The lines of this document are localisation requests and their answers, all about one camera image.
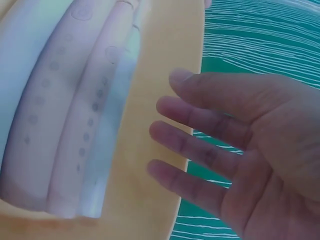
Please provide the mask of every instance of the white plastic item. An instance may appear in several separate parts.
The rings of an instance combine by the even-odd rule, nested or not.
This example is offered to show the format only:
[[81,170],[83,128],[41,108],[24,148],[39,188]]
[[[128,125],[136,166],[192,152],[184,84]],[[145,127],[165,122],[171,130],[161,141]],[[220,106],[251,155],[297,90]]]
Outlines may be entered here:
[[16,2],[16,0],[1,0],[0,1],[0,21],[15,2]]
[[[31,70],[31,66],[34,64],[33,60],[38,55],[34,54],[31,58],[30,54],[28,56],[22,55],[22,58],[19,58],[16,52],[26,52],[30,47],[25,46],[32,46],[39,53],[44,45],[42,43],[45,41],[43,36],[43,41],[38,42],[39,25],[41,29],[53,25],[47,24],[47,22],[53,23],[52,19],[55,15],[52,12],[56,11],[58,7],[62,8],[64,6],[62,3],[65,4],[67,1],[29,0],[23,2],[25,5],[20,8],[30,8],[24,9],[25,12],[38,15],[38,18],[30,23],[21,24],[20,22],[20,25],[18,20],[12,19],[10,22],[14,32],[17,31],[15,28],[24,28],[25,35],[23,37],[34,42],[26,44],[26,39],[22,36],[11,37],[12,42],[14,42],[13,40],[18,41],[18,39],[21,42],[8,43],[8,55],[13,59],[6,66],[9,69],[7,70],[8,74],[16,75],[19,73],[22,75],[24,73],[23,79],[26,82],[25,66]],[[4,201],[27,210],[45,210],[55,155],[71,101],[88,57],[115,2],[115,0],[75,0],[69,9],[64,11],[63,18],[56,26],[37,61],[16,110],[0,174],[0,196]],[[21,68],[19,70],[13,69],[13,66],[21,66],[22,71]],[[10,79],[10,83],[4,83],[3,86],[15,83],[9,76],[0,75],[0,79]],[[12,87],[9,94],[15,94],[14,96],[18,98],[16,95],[21,94],[22,83],[19,87],[21,88],[19,90]],[[4,94],[7,99],[1,103],[7,105],[11,95],[8,96],[8,93],[5,92],[3,95],[0,94],[0,97],[3,98]],[[12,113],[15,109],[16,105],[12,106]]]
[[136,69],[141,36],[140,28],[146,0],[140,0],[133,28],[121,55],[115,77],[102,110],[101,120],[85,165],[78,214],[100,218],[102,214],[109,171],[117,143],[118,129]]
[[87,62],[54,161],[46,209],[50,214],[61,218],[77,215],[85,163],[138,3],[115,3]]
[[0,21],[0,167],[21,94],[42,49],[71,2],[18,0]]

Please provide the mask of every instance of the hand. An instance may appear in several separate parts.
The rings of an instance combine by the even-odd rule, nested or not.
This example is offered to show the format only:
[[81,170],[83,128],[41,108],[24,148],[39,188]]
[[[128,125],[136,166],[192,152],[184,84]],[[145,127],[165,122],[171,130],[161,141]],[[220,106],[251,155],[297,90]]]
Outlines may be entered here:
[[150,127],[154,140],[232,185],[217,186],[159,160],[149,164],[149,173],[244,240],[318,240],[320,91],[280,75],[182,69],[171,74],[170,85],[179,98],[161,98],[160,114],[244,153],[224,151],[158,121]]

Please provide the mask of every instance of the green tablecloth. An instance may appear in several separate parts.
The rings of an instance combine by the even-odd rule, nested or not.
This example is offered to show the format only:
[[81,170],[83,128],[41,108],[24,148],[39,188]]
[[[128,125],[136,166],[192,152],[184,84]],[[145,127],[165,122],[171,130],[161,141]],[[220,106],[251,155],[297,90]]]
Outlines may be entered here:
[[[282,74],[320,89],[320,0],[213,0],[206,11],[202,71]],[[201,132],[194,135],[242,154]],[[192,162],[187,171],[231,185]],[[239,237],[182,200],[171,240],[226,239]]]

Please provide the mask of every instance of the circular indentation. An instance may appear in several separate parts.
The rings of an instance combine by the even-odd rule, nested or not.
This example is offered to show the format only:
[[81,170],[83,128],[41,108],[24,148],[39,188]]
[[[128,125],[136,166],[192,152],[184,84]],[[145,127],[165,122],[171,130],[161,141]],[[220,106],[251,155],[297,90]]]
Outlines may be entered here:
[[71,34],[67,34],[67,35],[65,35],[65,38],[64,38],[66,41],[68,41],[68,42],[71,42],[73,39],[74,39],[74,37],[71,35]]
[[104,76],[104,77],[101,79],[101,82],[102,82],[102,84],[103,84],[104,86],[106,86],[106,85],[108,84],[108,81],[109,81],[109,79],[108,79],[106,76]]
[[50,69],[52,71],[58,71],[59,68],[60,68],[60,65],[59,65],[59,63],[57,61],[53,61],[53,62],[50,63]]
[[88,21],[92,18],[93,12],[90,5],[77,8],[71,13],[72,17],[80,21]]
[[120,51],[116,46],[109,46],[106,50],[104,50],[106,59],[111,63],[115,64],[119,60]]
[[102,90],[100,89],[100,90],[98,90],[98,91],[96,92],[96,95],[97,95],[98,98],[102,98],[102,96],[104,95],[104,91],[102,91]]
[[92,110],[94,112],[98,111],[98,107],[99,107],[98,103],[95,102],[94,104],[92,104]]
[[24,138],[24,142],[25,142],[25,144],[29,144],[30,143],[30,137],[29,136],[26,136],[25,138]]
[[41,82],[41,86],[44,87],[44,88],[50,87],[50,80],[47,79],[47,78],[43,79],[42,82]]
[[92,119],[92,118],[90,118],[89,120],[88,120],[88,126],[89,127],[92,127],[93,125],[94,125],[94,120]]
[[40,106],[45,103],[45,99],[42,96],[36,96],[34,102]]
[[83,157],[86,154],[86,150],[82,147],[79,149],[79,155]]
[[64,55],[66,53],[66,48],[64,46],[61,46],[56,51],[59,55]]
[[31,123],[32,125],[35,125],[35,124],[37,124],[37,122],[38,122],[38,116],[35,115],[35,114],[32,114],[32,115],[29,116],[28,121],[29,121],[29,123]]
[[83,134],[83,140],[85,141],[85,142],[88,142],[89,141],[89,133],[85,133],[85,134]]

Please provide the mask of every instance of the yellow plate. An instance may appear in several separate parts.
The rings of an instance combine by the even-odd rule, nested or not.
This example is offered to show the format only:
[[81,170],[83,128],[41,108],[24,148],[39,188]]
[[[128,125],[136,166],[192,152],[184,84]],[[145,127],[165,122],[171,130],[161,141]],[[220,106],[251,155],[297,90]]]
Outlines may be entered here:
[[[1,0],[0,17],[13,2]],[[153,121],[161,119],[155,108],[157,99],[173,94],[169,72],[175,67],[200,71],[203,34],[203,0],[150,0],[141,56],[119,131],[102,218],[56,220],[0,202],[0,239],[169,238],[180,198],[155,183],[147,175],[146,165],[156,158],[185,169],[187,161],[153,142],[148,130]],[[190,132],[189,128],[179,127]]]

